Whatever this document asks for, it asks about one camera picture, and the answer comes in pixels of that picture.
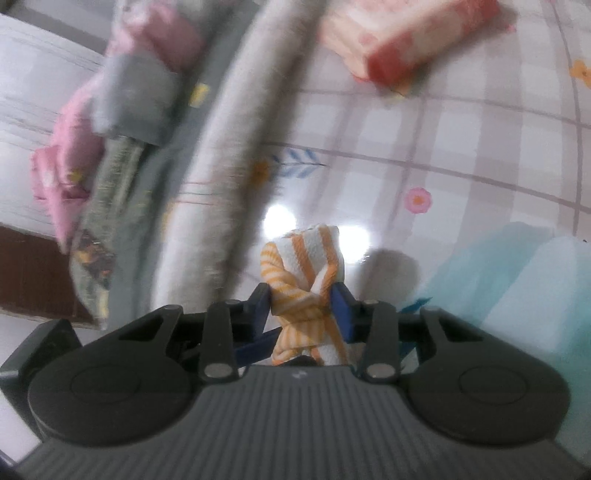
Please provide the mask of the red pink tissue pack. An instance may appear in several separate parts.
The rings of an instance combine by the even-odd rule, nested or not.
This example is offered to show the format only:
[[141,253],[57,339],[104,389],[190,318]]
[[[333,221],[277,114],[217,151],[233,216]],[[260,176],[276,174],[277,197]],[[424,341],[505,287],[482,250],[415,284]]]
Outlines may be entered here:
[[500,13],[497,1],[346,1],[320,38],[353,77],[392,86]]

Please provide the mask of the pink grey floral quilt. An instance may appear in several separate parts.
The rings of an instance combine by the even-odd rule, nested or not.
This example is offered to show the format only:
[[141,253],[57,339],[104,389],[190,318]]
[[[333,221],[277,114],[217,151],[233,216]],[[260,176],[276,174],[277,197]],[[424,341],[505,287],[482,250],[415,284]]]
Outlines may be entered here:
[[105,142],[118,136],[156,145],[182,74],[197,62],[212,1],[120,1],[98,73],[60,110],[47,146],[31,157],[35,199],[68,252]]

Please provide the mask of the orange striped white cloth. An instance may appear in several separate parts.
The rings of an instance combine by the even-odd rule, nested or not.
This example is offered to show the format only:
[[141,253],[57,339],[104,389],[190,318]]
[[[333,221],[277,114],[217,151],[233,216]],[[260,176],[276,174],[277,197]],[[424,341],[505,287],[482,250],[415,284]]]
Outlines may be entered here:
[[318,224],[266,243],[260,275],[270,286],[271,313],[280,323],[273,364],[301,355],[322,366],[349,364],[349,347],[331,309],[332,285],[345,280],[339,229]]

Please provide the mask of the grey bed sheet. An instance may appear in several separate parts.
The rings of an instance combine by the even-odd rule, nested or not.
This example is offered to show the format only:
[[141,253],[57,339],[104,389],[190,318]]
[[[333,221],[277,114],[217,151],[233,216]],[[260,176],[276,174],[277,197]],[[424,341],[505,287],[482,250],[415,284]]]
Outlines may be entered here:
[[105,142],[70,245],[78,325],[107,329],[149,308],[165,218],[223,78],[259,11],[252,1],[213,2],[204,49],[181,76],[163,139],[156,145],[123,136]]

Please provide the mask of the white fringed blanket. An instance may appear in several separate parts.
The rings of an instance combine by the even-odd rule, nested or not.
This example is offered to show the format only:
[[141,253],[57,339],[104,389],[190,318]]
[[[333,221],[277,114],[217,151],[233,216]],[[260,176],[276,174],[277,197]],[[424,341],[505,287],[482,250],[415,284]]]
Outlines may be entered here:
[[266,1],[245,32],[167,217],[151,308],[200,310],[221,292],[259,145],[324,10],[322,1]]

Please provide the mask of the checkered floral mat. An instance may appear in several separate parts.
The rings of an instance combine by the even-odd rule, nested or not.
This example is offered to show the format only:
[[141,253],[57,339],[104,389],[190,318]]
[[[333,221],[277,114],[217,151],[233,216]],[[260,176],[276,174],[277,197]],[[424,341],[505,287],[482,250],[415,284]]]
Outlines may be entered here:
[[511,222],[590,237],[590,5],[506,1],[397,91],[315,45],[256,162],[228,294],[263,244],[335,225],[346,285],[403,304],[453,253]]

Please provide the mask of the white blue plastic bag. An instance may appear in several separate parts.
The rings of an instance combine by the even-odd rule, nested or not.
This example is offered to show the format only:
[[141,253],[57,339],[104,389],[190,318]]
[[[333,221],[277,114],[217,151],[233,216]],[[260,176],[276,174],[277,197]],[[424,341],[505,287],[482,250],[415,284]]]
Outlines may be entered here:
[[407,309],[440,307],[553,366],[571,406],[558,435],[590,449],[590,245],[510,223],[445,262]]

